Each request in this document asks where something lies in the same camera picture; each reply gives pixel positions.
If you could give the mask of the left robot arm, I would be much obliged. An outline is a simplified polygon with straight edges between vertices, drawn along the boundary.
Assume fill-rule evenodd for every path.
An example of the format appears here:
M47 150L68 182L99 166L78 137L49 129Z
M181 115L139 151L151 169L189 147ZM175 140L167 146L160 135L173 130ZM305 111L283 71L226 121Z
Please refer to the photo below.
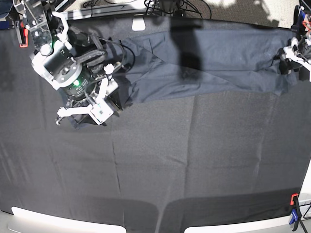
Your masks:
M279 70L287 75L299 73L302 81L311 80L311 2L300 0L294 10L291 31L295 36L278 51Z

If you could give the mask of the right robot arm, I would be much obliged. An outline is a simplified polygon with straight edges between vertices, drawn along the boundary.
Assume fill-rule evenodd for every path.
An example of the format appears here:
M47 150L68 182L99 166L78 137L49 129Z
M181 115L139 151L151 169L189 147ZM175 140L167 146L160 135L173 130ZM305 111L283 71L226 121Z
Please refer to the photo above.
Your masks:
M65 118L80 124L89 117L104 125L122 110L113 97L119 87L114 75L124 67L125 59L106 61L107 39L70 27L52 0L15 0L13 6L22 14L25 36L33 40L34 71L67 97L66 106L57 112L57 124Z

